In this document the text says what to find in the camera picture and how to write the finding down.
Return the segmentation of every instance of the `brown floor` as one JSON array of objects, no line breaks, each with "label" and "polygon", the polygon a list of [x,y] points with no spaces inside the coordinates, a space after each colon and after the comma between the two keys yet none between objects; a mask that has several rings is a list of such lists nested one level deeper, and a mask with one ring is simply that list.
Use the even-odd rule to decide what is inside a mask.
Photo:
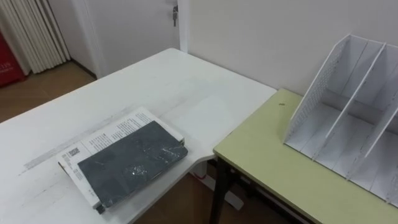
[{"label": "brown floor", "polygon": [[[74,63],[30,75],[24,82],[0,88],[0,122],[93,82]],[[244,207],[237,211],[225,203],[220,223],[288,223],[256,199],[246,199],[234,189]],[[136,223],[208,223],[213,192],[191,175],[186,175],[152,206]]]}]

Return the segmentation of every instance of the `door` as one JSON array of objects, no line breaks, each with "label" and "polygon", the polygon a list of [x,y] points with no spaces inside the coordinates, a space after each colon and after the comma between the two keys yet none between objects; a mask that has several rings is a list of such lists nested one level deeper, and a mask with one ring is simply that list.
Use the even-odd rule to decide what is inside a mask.
[{"label": "door", "polygon": [[167,48],[179,49],[177,0],[84,0],[110,74]]}]

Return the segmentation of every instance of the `curtain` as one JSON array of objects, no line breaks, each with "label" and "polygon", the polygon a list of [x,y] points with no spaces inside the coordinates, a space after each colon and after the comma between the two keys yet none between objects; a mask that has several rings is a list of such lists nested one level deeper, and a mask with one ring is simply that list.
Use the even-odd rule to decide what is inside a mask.
[{"label": "curtain", "polygon": [[47,0],[0,0],[0,19],[0,30],[25,74],[70,60]]}]

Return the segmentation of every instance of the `gray book cover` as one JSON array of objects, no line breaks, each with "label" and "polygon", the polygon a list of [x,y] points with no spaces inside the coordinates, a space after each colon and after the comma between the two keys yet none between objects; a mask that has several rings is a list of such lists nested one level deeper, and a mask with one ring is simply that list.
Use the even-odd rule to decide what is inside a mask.
[{"label": "gray book cover", "polygon": [[105,207],[169,169],[188,151],[155,121],[78,163]]}]

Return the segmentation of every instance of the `red object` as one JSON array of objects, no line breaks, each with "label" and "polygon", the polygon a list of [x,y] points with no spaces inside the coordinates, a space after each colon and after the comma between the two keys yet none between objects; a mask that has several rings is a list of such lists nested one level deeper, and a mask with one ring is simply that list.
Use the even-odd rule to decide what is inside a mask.
[{"label": "red object", "polygon": [[6,40],[0,34],[0,85],[17,80],[25,80],[24,72],[8,47]]}]

